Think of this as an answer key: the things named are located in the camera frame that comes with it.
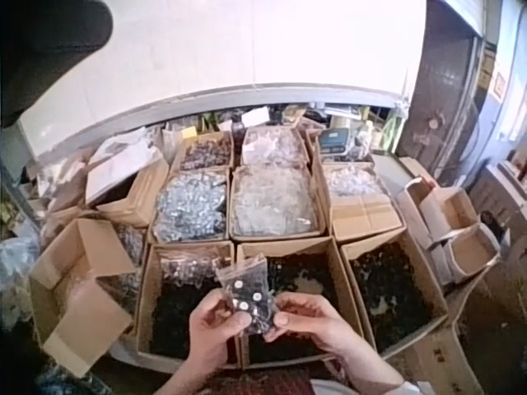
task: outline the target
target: box flap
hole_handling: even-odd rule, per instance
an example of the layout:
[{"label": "box flap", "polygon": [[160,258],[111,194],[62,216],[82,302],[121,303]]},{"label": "box flap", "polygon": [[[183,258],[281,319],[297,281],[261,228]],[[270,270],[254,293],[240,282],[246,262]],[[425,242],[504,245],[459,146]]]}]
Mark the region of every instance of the box flap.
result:
[{"label": "box flap", "polygon": [[458,187],[434,188],[419,205],[434,241],[448,239],[453,232],[478,222],[467,193]]},{"label": "box flap", "polygon": [[60,365],[82,377],[132,323],[132,317],[95,281],[82,287],[75,306],[43,343]]},{"label": "box flap", "polygon": [[111,223],[85,219],[76,223],[94,277],[135,272]]},{"label": "box flap", "polygon": [[388,196],[372,194],[335,200],[331,209],[333,233],[337,241],[359,239],[403,225]]},{"label": "box flap", "polygon": [[404,219],[408,223],[410,234],[424,249],[432,246],[432,237],[424,218],[419,211],[419,205],[431,191],[430,185],[423,179],[413,179],[395,196]]}]

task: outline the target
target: small plastic bag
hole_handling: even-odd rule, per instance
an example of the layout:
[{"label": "small plastic bag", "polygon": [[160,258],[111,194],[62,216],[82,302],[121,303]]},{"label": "small plastic bag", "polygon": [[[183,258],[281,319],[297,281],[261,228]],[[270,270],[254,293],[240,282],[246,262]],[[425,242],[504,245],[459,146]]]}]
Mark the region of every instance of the small plastic bag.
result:
[{"label": "small plastic bag", "polygon": [[342,169],[324,167],[324,177],[332,197],[385,193],[377,176],[357,165],[348,165]]},{"label": "small plastic bag", "polygon": [[161,253],[163,282],[176,286],[201,288],[203,280],[214,278],[216,270],[226,265],[217,249],[170,251]]},{"label": "small plastic bag", "polygon": [[304,142],[287,127],[247,129],[241,155],[244,165],[305,162]]},{"label": "small plastic bag", "polygon": [[245,311],[253,318],[245,334],[265,334],[273,328],[274,298],[269,291],[268,264],[262,253],[236,265],[216,270],[227,303],[234,311]]}]

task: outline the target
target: finger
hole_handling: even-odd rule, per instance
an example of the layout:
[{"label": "finger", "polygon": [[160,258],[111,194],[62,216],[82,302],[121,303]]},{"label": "finger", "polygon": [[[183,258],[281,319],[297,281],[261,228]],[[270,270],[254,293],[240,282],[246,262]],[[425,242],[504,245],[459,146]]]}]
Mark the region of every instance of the finger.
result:
[{"label": "finger", "polygon": [[291,332],[320,334],[325,330],[324,318],[312,318],[281,311],[274,316],[278,329]]},{"label": "finger", "polygon": [[285,334],[286,332],[287,332],[286,329],[273,328],[269,332],[267,332],[266,334],[263,335],[263,339],[267,343],[271,343],[271,342],[274,342],[275,340],[277,340],[281,335]]},{"label": "finger", "polygon": [[320,311],[323,315],[331,318],[340,318],[337,310],[322,295],[302,294],[298,292],[282,292],[276,298],[278,307],[287,305],[304,306],[313,310]]},{"label": "finger", "polygon": [[201,302],[199,302],[198,306],[192,314],[190,315],[191,318],[204,318],[207,316],[207,314],[212,311],[218,304],[223,300],[223,293],[221,288],[216,288],[215,290],[211,290],[203,299]]},{"label": "finger", "polygon": [[230,339],[231,337],[237,335],[245,328],[247,328],[252,320],[253,319],[251,318],[249,313],[239,311],[230,316],[222,325],[217,327],[214,331],[218,333],[218,336],[224,342]]}]

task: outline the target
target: brown cardboard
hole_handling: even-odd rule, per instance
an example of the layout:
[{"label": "brown cardboard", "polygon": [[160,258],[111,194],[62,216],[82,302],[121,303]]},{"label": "brown cardboard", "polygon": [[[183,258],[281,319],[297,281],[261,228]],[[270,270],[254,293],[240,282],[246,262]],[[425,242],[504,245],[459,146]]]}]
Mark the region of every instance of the brown cardboard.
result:
[{"label": "brown cardboard", "polygon": [[[88,274],[61,314],[56,287],[77,265]],[[107,221],[71,222],[40,256],[29,277],[30,297],[39,343],[60,365],[83,376],[132,323],[132,317],[96,282],[135,269]]]},{"label": "brown cardboard", "polygon": [[452,280],[459,284],[495,263],[500,246],[492,232],[480,223],[450,239],[444,250]]},{"label": "brown cardboard", "polygon": [[404,167],[410,172],[414,178],[422,177],[427,181],[430,186],[439,186],[436,179],[434,179],[430,173],[416,160],[409,156],[399,158]]},{"label": "brown cardboard", "polygon": [[[335,290],[338,298],[338,312],[352,326],[353,330],[363,337],[361,320],[357,311],[356,301],[354,300],[352,286],[346,277],[346,271],[343,262],[338,253],[338,247],[333,237],[319,237],[315,239],[299,239],[274,241],[267,243],[243,243],[238,245],[237,262],[246,258],[253,257],[258,253],[263,253],[266,257],[284,257],[296,253],[323,253],[328,254],[329,271],[335,284]],[[328,354],[300,358],[297,360],[288,360],[280,362],[269,362],[263,364],[251,364],[249,361],[249,349],[247,339],[242,338],[242,362],[244,368],[267,368],[276,366],[295,365],[313,360],[331,359]]]},{"label": "brown cardboard", "polygon": [[[371,164],[356,165],[375,174]],[[319,198],[329,224],[329,234],[334,235],[337,242],[342,244],[402,227],[402,219],[380,180],[379,185],[386,194],[330,196],[324,178],[324,169],[340,170],[348,166],[349,164],[321,165],[318,161],[313,162],[313,175],[318,184]]]},{"label": "brown cardboard", "polygon": [[[228,226],[229,226],[229,235],[231,236],[231,239],[237,241],[237,242],[240,242],[240,243],[244,243],[244,242],[253,242],[253,241],[270,241],[270,240],[286,240],[286,239],[306,239],[306,238],[310,238],[310,237],[317,237],[317,236],[321,236],[325,230],[326,230],[326,220],[325,220],[325,217],[324,217],[324,210],[323,210],[323,206],[320,202],[320,196],[319,194],[317,193],[317,186],[316,186],[316,183],[315,181],[311,178],[310,174],[309,174],[309,171],[307,170],[307,168],[304,166],[304,165],[294,165],[295,167],[299,166],[299,168],[301,168],[304,172],[305,172],[305,176],[306,177],[309,177],[310,179],[310,189],[311,189],[311,192],[312,192],[312,196],[313,196],[313,199],[314,199],[314,205],[315,205],[315,214],[316,214],[316,218],[317,218],[317,222],[318,222],[318,229],[317,230],[312,230],[311,232],[305,232],[305,233],[298,233],[298,234],[294,234],[294,235],[275,235],[275,236],[239,236],[239,235],[236,235],[234,233],[234,218],[229,218],[229,221],[228,221]],[[238,184],[238,178],[240,177],[240,172],[243,171],[243,169],[245,168],[246,166],[240,166],[238,167],[233,176],[232,176],[232,193],[231,193],[231,200],[230,200],[230,203],[229,203],[229,213],[232,213],[233,210],[232,210],[232,205],[233,205],[233,198],[234,198],[234,194],[235,194],[235,191],[236,191],[236,188],[237,188],[237,184]]]},{"label": "brown cardboard", "polygon": [[347,275],[352,283],[352,287],[355,292],[355,298],[359,313],[361,315],[362,327],[366,335],[366,340],[375,347],[375,338],[373,330],[370,325],[370,321],[366,312],[366,306],[361,296],[357,280],[353,274],[353,270],[350,266],[349,261],[356,259],[371,250],[380,247],[386,243],[399,243],[403,250],[410,258],[410,263],[413,266],[413,273],[415,276],[415,282],[419,290],[421,290],[424,300],[432,307],[433,319],[428,325],[420,328],[418,331],[406,336],[398,343],[392,345],[383,353],[383,358],[390,358],[391,356],[401,352],[402,350],[410,347],[413,343],[419,339],[425,337],[434,328],[437,328],[446,318],[447,308],[446,302],[441,293],[441,288],[436,282],[428,262],[421,253],[421,250],[417,246],[416,242],[410,236],[406,229],[397,229],[382,235],[377,235],[369,239],[357,241],[351,244],[345,244],[341,247],[341,254],[343,256],[344,266],[347,271]]},{"label": "brown cardboard", "polygon": [[430,192],[430,184],[425,179],[418,178],[406,184],[395,196],[395,202],[403,213],[410,234],[424,249],[429,249],[434,242],[419,207]]},{"label": "brown cardboard", "polygon": [[231,158],[229,160],[229,164],[226,166],[215,166],[209,169],[215,169],[215,168],[234,168],[234,142],[232,141],[232,135],[230,132],[211,132],[211,133],[204,133],[200,134],[198,136],[193,137],[187,137],[184,138],[181,143],[177,147],[177,151],[175,153],[174,161],[172,162],[172,166],[170,167],[170,172],[175,173],[177,171],[181,171],[180,166],[184,162],[184,158],[187,155],[187,148],[192,146],[195,142],[218,142],[222,138],[228,137],[231,141]]},{"label": "brown cardboard", "polygon": [[[488,267],[450,294],[447,297],[448,320],[409,351],[413,365],[420,372],[421,377],[416,379],[426,378],[438,394],[509,393],[498,390],[495,378],[499,378],[500,385],[506,385],[506,370],[511,364],[520,364],[511,353],[511,342],[515,340],[510,339],[514,332],[509,330],[518,328],[518,321],[496,298],[501,290],[486,287],[487,276],[498,267]],[[487,342],[474,344],[481,353],[470,360],[461,346],[459,334],[468,333],[469,342],[474,343],[477,339],[471,339],[470,335],[485,332],[494,333],[498,338],[486,337]],[[516,345],[516,349],[521,354],[521,347]]]},{"label": "brown cardboard", "polygon": [[[154,244],[150,248],[148,259],[143,266],[141,300],[138,312],[137,348],[141,355],[145,355],[153,360],[160,360],[174,364],[179,361],[176,358],[169,358],[163,355],[152,354],[150,352],[150,341],[152,339],[152,317],[156,309],[157,298],[161,294],[162,269],[160,265],[160,251],[195,251],[197,249],[219,249],[223,257],[229,258],[234,262],[234,244],[230,241],[219,241],[212,243],[199,244]],[[239,346],[235,339],[236,354],[239,356]],[[227,369],[234,369],[237,365],[226,365]]]},{"label": "brown cardboard", "polygon": [[[168,183],[174,177],[177,177],[178,174],[180,174],[180,173],[202,172],[202,171],[214,172],[214,173],[218,173],[218,174],[224,174],[226,176],[226,196],[225,196],[225,199],[226,199],[225,200],[226,201],[226,228],[225,228],[225,234],[221,235],[221,236],[218,236],[216,238],[213,238],[213,239],[181,240],[181,241],[170,243],[170,244],[176,244],[176,243],[177,244],[203,243],[203,242],[221,241],[221,240],[229,239],[229,220],[230,220],[230,209],[231,209],[231,204],[230,204],[230,201],[231,201],[230,200],[231,178],[229,177],[229,169],[217,167],[217,168],[211,168],[211,169],[186,170],[184,172],[178,171],[178,172],[175,172],[173,174],[169,174],[168,178],[166,179],[165,183],[163,184],[163,187],[160,188],[158,192],[162,191],[166,187],[166,185],[168,185]],[[156,218],[157,218],[157,211],[154,210],[154,215],[152,216],[152,222],[150,223],[150,226],[148,227],[147,241],[150,244],[163,244],[163,243],[160,243],[160,242],[157,241],[157,238],[154,235],[154,232],[153,232],[153,229],[152,229],[154,224],[156,223]]]},{"label": "brown cardboard", "polygon": [[418,207],[435,242],[479,221],[469,196],[458,187],[434,188]]},{"label": "brown cardboard", "polygon": [[160,159],[139,171],[128,195],[115,202],[96,206],[105,219],[135,226],[150,225],[156,210],[156,198],[168,175],[168,164]]}]

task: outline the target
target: open cardboard box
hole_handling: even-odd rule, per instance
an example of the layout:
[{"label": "open cardboard box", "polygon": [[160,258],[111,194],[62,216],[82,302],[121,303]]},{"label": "open cardboard box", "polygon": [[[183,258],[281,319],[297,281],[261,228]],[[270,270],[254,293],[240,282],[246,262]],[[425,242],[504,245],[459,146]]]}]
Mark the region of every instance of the open cardboard box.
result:
[{"label": "open cardboard box", "polygon": [[258,162],[252,162],[252,163],[246,163],[244,151],[246,151],[248,148],[247,146],[251,143],[249,142],[248,138],[251,137],[251,135],[258,135],[261,132],[266,131],[277,131],[277,133],[290,133],[292,135],[292,138],[297,141],[298,146],[300,147],[300,155],[297,160],[294,161],[294,163],[299,163],[303,165],[308,165],[310,163],[310,157],[307,153],[307,150],[305,148],[304,140],[302,139],[300,133],[296,128],[292,128],[291,126],[253,126],[252,128],[248,128],[247,132],[245,133],[245,140],[244,144],[241,148],[241,164],[242,165],[266,165],[272,162],[269,162],[268,160],[265,160],[264,158],[261,158]]},{"label": "open cardboard box", "polygon": [[229,220],[230,220],[230,193],[231,193],[231,178],[229,177],[229,169],[227,168],[210,168],[210,169],[199,169],[199,170],[187,170],[187,171],[179,171],[173,174],[169,174],[168,178],[166,179],[165,183],[163,184],[163,187],[159,189],[158,193],[166,188],[166,186],[169,184],[169,182],[175,178],[178,177],[179,174],[182,173],[190,173],[190,172],[207,172],[207,173],[218,173],[218,174],[224,174],[226,179],[226,196],[225,196],[225,205],[226,205],[226,227],[225,227],[225,233],[223,235],[218,235],[215,238],[211,239],[197,239],[197,240],[180,240],[175,241],[174,243],[161,243],[157,240],[157,237],[154,235],[153,226],[156,223],[157,218],[157,210],[154,209],[154,215],[152,216],[152,222],[150,223],[150,226],[148,227],[147,232],[147,241],[150,244],[190,244],[190,243],[203,243],[203,242],[212,242],[212,241],[220,241],[220,240],[227,240],[229,239]]},{"label": "open cardboard box", "polygon": [[[335,237],[337,243],[343,244],[402,227],[402,217],[392,204],[380,179],[378,179],[379,186],[385,193],[347,197],[330,195],[324,170],[340,170],[349,165],[321,165],[318,161],[313,162],[313,175],[318,185],[317,191],[328,223],[329,234]],[[353,165],[371,172],[376,177],[371,164]]]},{"label": "open cardboard box", "polygon": [[[182,360],[168,356],[157,355],[150,352],[150,341],[153,332],[153,317],[156,310],[157,298],[161,295],[163,285],[163,272],[161,268],[160,252],[163,251],[196,251],[202,249],[217,249],[219,253],[234,262],[234,244],[230,241],[219,241],[199,244],[154,244],[150,248],[147,263],[143,267],[141,301],[138,312],[137,348],[140,355],[150,360],[159,361],[159,365],[173,366],[176,370]],[[240,347],[237,338],[234,339],[236,349],[236,364],[225,365],[225,369],[235,369],[240,363]]]},{"label": "open cardboard box", "polygon": [[418,207],[434,242],[449,239],[479,221],[469,195],[458,187],[433,188]]},{"label": "open cardboard box", "polygon": [[[255,166],[265,166],[265,165],[246,165],[246,166],[240,166],[238,167],[234,174],[233,174],[233,177],[232,177],[232,190],[231,190],[231,200],[230,200],[230,204],[229,204],[229,215],[234,215],[234,210],[233,210],[233,204],[234,204],[234,197],[235,197],[235,194],[236,194],[236,189],[237,189],[237,185],[239,183],[239,177],[240,176],[243,176],[241,175],[241,173],[245,170],[245,169],[248,169],[250,167],[255,167]],[[306,178],[309,179],[310,181],[310,190],[311,190],[311,196],[313,198],[313,204],[314,204],[314,207],[315,207],[315,215],[316,215],[316,219],[317,219],[317,223],[318,223],[318,227],[316,230],[312,230],[311,232],[305,232],[305,233],[296,233],[296,234],[291,234],[291,235],[269,235],[269,236],[243,236],[243,235],[237,235],[235,233],[235,229],[234,229],[234,225],[235,225],[235,218],[229,218],[229,221],[228,221],[228,229],[229,229],[229,234],[231,236],[231,238],[237,242],[240,242],[240,243],[244,243],[244,242],[253,242],[253,241],[270,241],[270,240],[286,240],[286,239],[307,239],[307,238],[310,238],[310,237],[318,237],[318,236],[321,236],[325,230],[326,230],[326,220],[325,220],[325,217],[324,217],[324,213],[323,213],[323,208],[322,208],[322,205],[320,203],[320,198],[319,198],[319,194],[317,193],[316,191],[316,183],[314,182],[314,180],[311,178],[311,175],[308,171],[308,169],[304,166],[304,165],[299,165],[299,164],[294,164],[294,165],[291,165],[293,167],[296,167],[296,168],[299,168],[301,169],[304,173],[305,173],[305,176]]]},{"label": "open cardboard box", "polygon": [[118,185],[106,195],[100,197],[96,209],[104,214],[104,217],[112,222],[131,225],[142,228],[150,225],[154,211],[156,210],[157,193],[163,186],[168,175],[168,164],[165,160],[150,164],[132,176],[126,188],[123,188],[122,198],[105,202],[112,198],[109,193],[118,189]]},{"label": "open cardboard box", "polygon": [[[87,219],[66,226],[31,269],[30,297],[39,343],[77,377],[83,376],[132,323],[132,317],[96,279],[134,270],[113,226]],[[63,300],[72,272],[84,281]]]},{"label": "open cardboard box", "polygon": [[440,394],[518,393],[517,380],[525,385],[525,321],[501,303],[501,289],[486,284],[499,266],[448,295],[447,321],[404,352],[413,379],[430,382]]},{"label": "open cardboard box", "polygon": [[492,232],[479,223],[449,239],[443,249],[452,281],[459,284],[495,263],[500,245]]},{"label": "open cardboard box", "polygon": [[187,156],[187,149],[190,146],[192,146],[194,143],[219,142],[221,139],[225,137],[227,137],[229,141],[231,142],[231,157],[229,159],[229,162],[223,166],[209,167],[209,169],[216,169],[216,168],[219,168],[219,169],[231,168],[232,169],[234,167],[234,142],[232,141],[231,133],[230,132],[212,132],[212,133],[204,133],[198,136],[184,138],[177,147],[174,161],[172,162],[172,166],[170,167],[170,172],[175,173],[177,171],[181,171],[181,165],[184,163],[185,157]]},{"label": "open cardboard box", "polygon": [[434,328],[437,328],[446,319],[447,315],[446,302],[441,293],[441,288],[437,284],[436,278],[431,272],[421,250],[405,228],[392,230],[369,239],[345,244],[340,249],[343,256],[344,267],[346,268],[347,275],[352,284],[355,300],[357,301],[357,306],[361,315],[361,323],[365,333],[365,339],[376,349],[375,336],[366,312],[366,305],[349,261],[357,259],[364,253],[377,249],[381,245],[387,243],[398,243],[410,258],[415,283],[417,288],[422,292],[424,300],[431,306],[431,315],[433,319],[429,324],[384,350],[381,354],[383,358],[390,358],[405,348],[408,348],[419,339],[425,337]]},{"label": "open cardboard box", "polygon": [[430,184],[420,177],[406,184],[404,189],[395,196],[395,202],[408,224],[408,231],[424,249],[432,247],[434,241],[419,207],[431,191]]},{"label": "open cardboard box", "polygon": [[[353,292],[347,279],[343,262],[338,253],[338,247],[333,237],[319,237],[315,239],[274,241],[267,243],[243,243],[238,245],[237,262],[251,258],[259,253],[266,257],[285,257],[294,254],[326,253],[328,270],[333,278],[335,291],[338,299],[338,312],[352,326],[359,336],[362,335],[361,320],[358,315],[357,305],[353,298]],[[241,338],[241,363],[245,369],[268,368],[286,365],[295,365],[314,360],[328,360],[333,357],[326,353],[320,355],[298,358],[295,360],[252,363],[249,357],[249,339],[247,336]]]}]

